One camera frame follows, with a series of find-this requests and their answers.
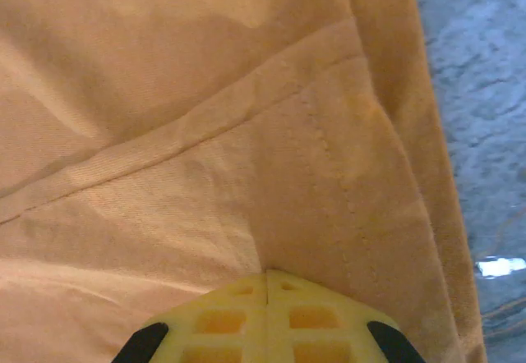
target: gray concrete floor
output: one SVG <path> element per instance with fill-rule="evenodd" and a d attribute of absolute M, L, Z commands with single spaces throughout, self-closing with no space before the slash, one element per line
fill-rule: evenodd
<path fill-rule="evenodd" d="M 418 2 L 473 263 L 526 259 L 526 0 Z M 490 362 L 526 362 L 526 269 L 477 284 Z"/>

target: floor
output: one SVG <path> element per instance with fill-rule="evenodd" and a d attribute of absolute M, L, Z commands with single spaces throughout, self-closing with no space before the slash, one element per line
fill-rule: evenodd
<path fill-rule="evenodd" d="M 418 0 L 491 363 L 526 361 L 526 0 Z"/>

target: orange fabric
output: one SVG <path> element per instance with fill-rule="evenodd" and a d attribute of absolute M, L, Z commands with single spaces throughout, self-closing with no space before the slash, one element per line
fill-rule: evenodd
<path fill-rule="evenodd" d="M 267 268 L 485 361 L 414 0 L 0 0 L 0 26 L 2 362 L 110 361 Z"/>

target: yellow plastic object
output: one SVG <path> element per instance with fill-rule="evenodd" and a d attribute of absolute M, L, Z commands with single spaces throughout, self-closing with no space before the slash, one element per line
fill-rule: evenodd
<path fill-rule="evenodd" d="M 145 326 L 169 331 L 150 363 L 387 363 L 367 330 L 387 315 L 291 274 L 243 278 Z"/>

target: orange cloth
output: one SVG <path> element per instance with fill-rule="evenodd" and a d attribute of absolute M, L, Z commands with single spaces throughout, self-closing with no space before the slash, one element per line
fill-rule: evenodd
<path fill-rule="evenodd" d="M 485 361 L 414 0 L 0 0 L 0 361 L 277 268 Z"/>

